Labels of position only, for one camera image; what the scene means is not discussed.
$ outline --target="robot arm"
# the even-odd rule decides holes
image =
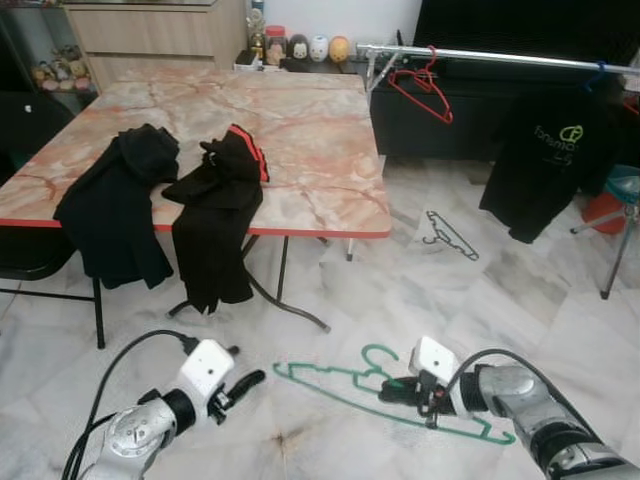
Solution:
[[[80,478],[140,480],[158,452],[189,427],[205,423],[210,416],[221,424],[224,412],[265,378],[262,370],[256,370],[225,394],[222,382],[233,367],[227,350],[213,340],[201,341],[168,393],[149,392],[138,406],[113,417],[98,460]]]
[[[379,398],[418,407],[427,426],[435,425],[438,413],[468,417],[470,412],[489,411],[509,418],[523,446],[551,480],[640,478],[640,469],[604,445],[531,370],[522,366],[477,366],[474,372],[463,373],[450,395],[445,396],[445,387],[457,369],[452,352],[423,337],[413,350],[410,364],[417,377],[398,379],[408,387],[404,389],[385,382]]]

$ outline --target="figurine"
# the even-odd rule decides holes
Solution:
[[[329,58],[334,63],[344,62],[349,56],[349,40],[345,37],[338,36],[331,39],[329,44]]]
[[[324,62],[329,53],[329,39],[325,35],[316,35],[311,40],[309,56],[314,62]]]
[[[262,60],[264,58],[264,34],[254,33],[251,35],[249,48],[254,55],[257,55],[258,60]]]
[[[31,75],[36,85],[38,85],[38,88],[42,88],[42,84],[47,79],[42,67],[31,67]]]
[[[63,80],[68,80],[71,76],[71,70],[69,69],[69,65],[67,65],[61,59],[55,59],[51,62],[51,69],[56,74],[56,80],[62,82]]]
[[[47,62],[42,61],[38,64],[38,67],[44,72],[44,78],[45,80],[53,80],[56,78],[56,76],[53,73],[53,70],[51,70],[51,67],[47,64]]]
[[[74,78],[82,78],[87,76],[87,67],[82,60],[72,60],[69,62],[69,68]]]
[[[304,60],[309,55],[309,42],[304,35],[294,35],[289,40],[288,57],[296,60]]]
[[[283,58],[287,58],[287,56],[282,51],[282,45],[279,43],[274,43],[267,50],[267,63],[269,65],[280,66],[280,60]]]
[[[65,45],[62,47],[60,53],[67,62],[73,62],[74,60],[80,60],[80,58],[82,58],[80,47],[77,45]]]
[[[247,29],[249,30],[249,37],[256,33],[264,33],[264,16],[262,12],[257,8],[251,9],[250,17],[247,17]]]

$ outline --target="clothes rack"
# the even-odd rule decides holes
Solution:
[[[375,67],[376,57],[380,53],[390,53],[396,57],[398,55],[417,55],[430,57],[433,55],[433,51],[429,48],[420,47],[407,47],[397,45],[376,45],[370,43],[358,43],[356,44],[356,50],[358,52],[366,52],[369,58],[369,68],[367,69],[367,91],[373,90],[380,80],[384,78],[384,75],[389,71],[391,67],[389,61],[387,67],[383,69],[378,78],[373,78],[373,70]],[[539,65],[547,67],[569,68],[576,70],[603,70],[607,73],[620,73],[625,75],[637,75],[640,76],[640,68],[625,67],[622,65],[604,65],[601,67],[599,63],[595,62],[581,62],[578,60],[564,60],[561,58],[547,58],[547,57],[532,57],[526,55],[508,55],[504,53],[491,53],[491,52],[475,52],[468,50],[450,50],[446,48],[437,48],[435,53],[438,58],[457,58],[464,60],[480,60],[486,62],[500,62],[500,63],[513,63],[521,65]]]

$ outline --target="black chair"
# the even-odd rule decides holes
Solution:
[[[0,129],[0,159],[6,154],[35,154],[72,119],[61,104],[42,95],[0,92],[0,115],[7,121]],[[75,247],[61,228],[0,226],[0,279],[33,281],[60,270]],[[105,347],[100,281],[93,281],[93,297],[0,288],[0,292],[36,297],[93,302],[98,348]]]

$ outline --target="black jacket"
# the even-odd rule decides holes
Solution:
[[[232,125],[222,141],[200,144],[202,165],[162,192],[185,205],[173,224],[173,242],[187,299],[203,312],[219,300],[238,303],[253,292],[242,260],[242,241],[262,203],[268,181],[262,151]]]
[[[65,193],[54,218],[82,253],[85,273],[106,288],[173,274],[153,231],[151,189],[175,182],[178,141],[149,124],[121,132]]]
[[[582,189],[597,195],[620,146],[617,122],[592,94],[552,90],[518,99],[480,208],[531,243]]]

